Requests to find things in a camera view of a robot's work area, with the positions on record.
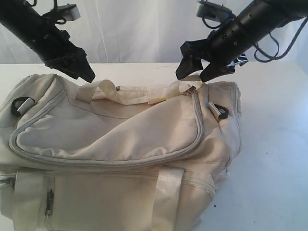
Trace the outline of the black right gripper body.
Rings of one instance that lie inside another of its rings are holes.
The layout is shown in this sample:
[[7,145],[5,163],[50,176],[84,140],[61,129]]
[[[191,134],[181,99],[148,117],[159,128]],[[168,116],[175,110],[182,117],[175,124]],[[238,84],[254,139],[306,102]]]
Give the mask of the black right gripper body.
[[186,41],[181,50],[199,51],[201,60],[227,66],[244,65],[248,62],[245,51],[248,42],[236,23],[226,23],[218,30],[213,30],[205,39]]

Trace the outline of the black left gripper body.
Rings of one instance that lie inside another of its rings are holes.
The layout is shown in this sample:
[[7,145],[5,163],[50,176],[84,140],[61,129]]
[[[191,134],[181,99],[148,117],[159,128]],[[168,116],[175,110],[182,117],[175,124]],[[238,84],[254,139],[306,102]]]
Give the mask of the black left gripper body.
[[57,63],[69,63],[75,72],[77,56],[86,55],[82,48],[70,41],[70,35],[66,30],[52,30],[42,35],[36,43],[36,53],[50,68],[55,68]]

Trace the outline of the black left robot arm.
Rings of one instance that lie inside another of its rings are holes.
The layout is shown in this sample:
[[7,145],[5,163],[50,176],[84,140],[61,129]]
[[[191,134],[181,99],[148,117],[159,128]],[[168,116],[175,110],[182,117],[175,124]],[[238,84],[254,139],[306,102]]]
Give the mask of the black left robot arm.
[[26,0],[2,0],[0,23],[35,52],[47,67],[91,83],[95,73],[87,61],[87,54],[70,41],[66,30],[57,28],[57,25],[80,18],[77,5],[59,6],[55,0],[53,8],[40,15],[34,10],[36,4]]

